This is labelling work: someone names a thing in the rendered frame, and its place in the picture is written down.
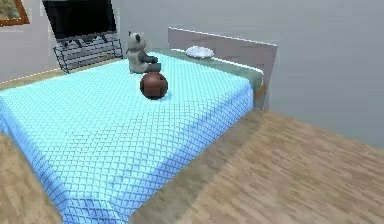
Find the brown ball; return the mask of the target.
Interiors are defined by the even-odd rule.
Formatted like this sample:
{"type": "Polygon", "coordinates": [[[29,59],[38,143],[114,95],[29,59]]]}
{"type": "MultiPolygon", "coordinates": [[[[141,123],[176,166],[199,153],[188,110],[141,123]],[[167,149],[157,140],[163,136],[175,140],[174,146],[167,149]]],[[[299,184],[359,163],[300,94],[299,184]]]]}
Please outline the brown ball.
{"type": "Polygon", "coordinates": [[[140,91],[150,100],[159,100],[168,91],[168,81],[159,72],[149,72],[140,80],[140,91]]]}

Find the white pillow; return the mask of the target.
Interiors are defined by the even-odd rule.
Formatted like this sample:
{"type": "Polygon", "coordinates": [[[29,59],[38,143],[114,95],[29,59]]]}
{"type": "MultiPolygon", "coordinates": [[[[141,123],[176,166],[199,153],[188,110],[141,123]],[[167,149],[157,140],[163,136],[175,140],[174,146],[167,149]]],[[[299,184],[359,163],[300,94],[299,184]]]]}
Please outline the white pillow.
{"type": "Polygon", "coordinates": [[[212,58],[214,56],[214,51],[206,47],[192,46],[185,51],[185,54],[192,58],[204,59],[212,58]]]}

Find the bed with light blue cover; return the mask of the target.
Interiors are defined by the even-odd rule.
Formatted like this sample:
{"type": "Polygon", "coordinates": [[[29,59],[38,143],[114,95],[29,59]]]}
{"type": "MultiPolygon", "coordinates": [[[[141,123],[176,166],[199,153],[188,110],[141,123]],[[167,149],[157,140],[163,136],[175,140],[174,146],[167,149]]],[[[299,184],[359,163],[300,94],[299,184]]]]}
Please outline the bed with light blue cover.
{"type": "Polygon", "coordinates": [[[171,28],[155,51],[159,100],[118,60],[0,92],[0,133],[21,149],[63,224],[132,224],[130,216],[256,106],[277,47],[171,28]],[[192,46],[214,51],[192,58],[192,46]]]}

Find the grey and white teddy bear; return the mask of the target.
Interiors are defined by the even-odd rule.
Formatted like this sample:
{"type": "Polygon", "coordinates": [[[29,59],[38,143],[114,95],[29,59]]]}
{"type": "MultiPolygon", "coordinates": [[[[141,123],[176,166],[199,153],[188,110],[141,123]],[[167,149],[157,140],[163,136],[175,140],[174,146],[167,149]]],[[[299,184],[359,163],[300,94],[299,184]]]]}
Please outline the grey and white teddy bear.
{"type": "Polygon", "coordinates": [[[160,72],[161,64],[158,58],[145,52],[146,41],[140,33],[128,32],[128,48],[126,55],[129,61],[131,73],[143,74],[148,72],[160,72]]]}

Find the black television set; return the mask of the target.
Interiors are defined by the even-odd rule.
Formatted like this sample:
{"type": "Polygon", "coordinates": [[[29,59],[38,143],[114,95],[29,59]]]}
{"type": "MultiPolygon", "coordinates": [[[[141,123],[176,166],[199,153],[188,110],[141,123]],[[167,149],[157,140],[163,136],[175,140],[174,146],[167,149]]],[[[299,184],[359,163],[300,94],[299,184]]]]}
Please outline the black television set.
{"type": "Polygon", "coordinates": [[[115,32],[111,0],[43,0],[57,41],[105,32],[115,32]]]}

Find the wooden framed picture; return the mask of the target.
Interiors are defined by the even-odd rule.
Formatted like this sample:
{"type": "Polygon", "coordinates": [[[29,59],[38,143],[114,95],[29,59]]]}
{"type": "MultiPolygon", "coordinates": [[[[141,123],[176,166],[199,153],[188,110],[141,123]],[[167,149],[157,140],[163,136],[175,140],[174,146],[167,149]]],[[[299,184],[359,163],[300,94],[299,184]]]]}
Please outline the wooden framed picture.
{"type": "Polygon", "coordinates": [[[21,0],[0,0],[0,27],[29,24],[21,0]]]}

